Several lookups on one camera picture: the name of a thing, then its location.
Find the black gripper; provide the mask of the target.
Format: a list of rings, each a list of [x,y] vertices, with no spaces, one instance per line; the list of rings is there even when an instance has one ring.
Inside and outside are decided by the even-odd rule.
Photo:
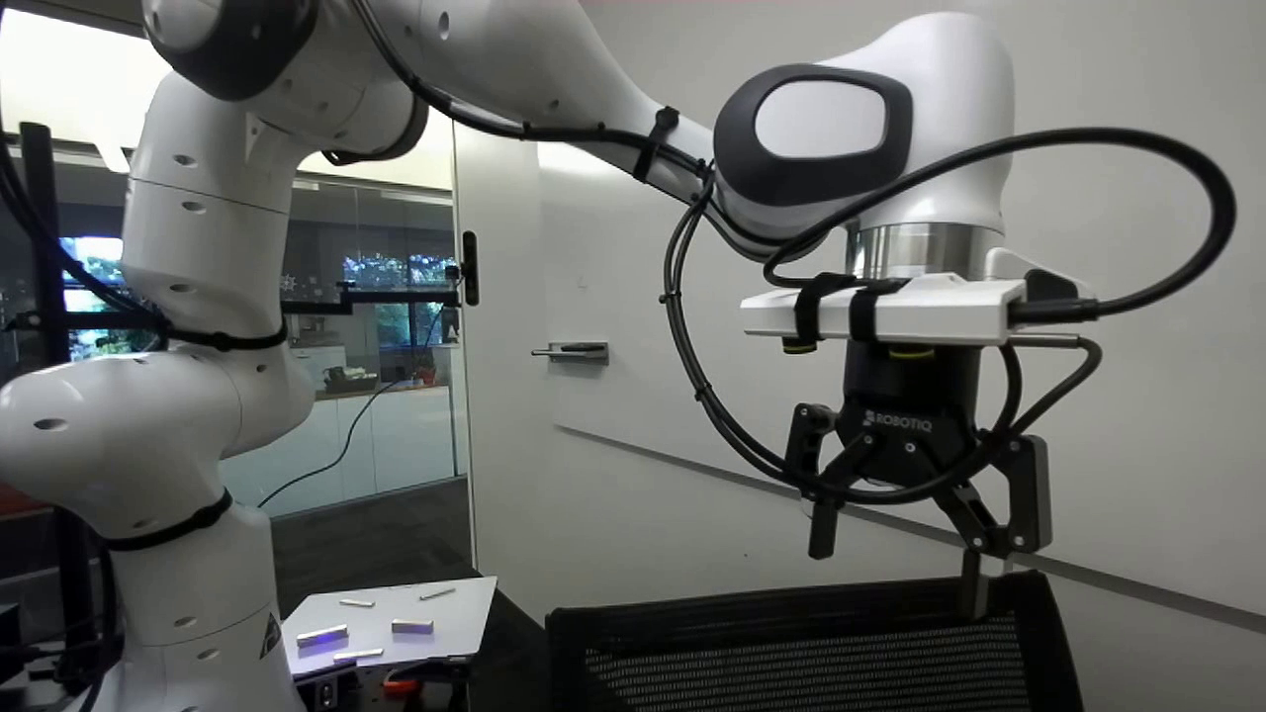
[[[914,503],[978,454],[978,346],[864,344],[847,346],[842,454],[818,465],[835,411],[796,402],[785,473],[812,503],[809,552],[835,552],[839,515],[854,503]],[[961,617],[990,613],[990,556],[1041,552],[1052,543],[1048,443],[1008,440],[984,457],[1000,473],[1007,515],[975,482],[953,482],[943,510],[961,538]]]

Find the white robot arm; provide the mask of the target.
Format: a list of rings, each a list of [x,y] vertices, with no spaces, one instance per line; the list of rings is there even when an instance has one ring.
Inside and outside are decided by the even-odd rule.
[[[975,17],[935,10],[730,95],[701,127],[649,97],[579,0],[143,0],[165,59],[111,298],[150,350],[0,387],[3,482],[76,515],[122,606],[122,643],[70,712],[292,712],[272,538],[223,462],[312,411],[283,298],[306,156],[387,163],[433,116],[565,143],[776,258],[864,193],[1012,121],[1012,68]]]

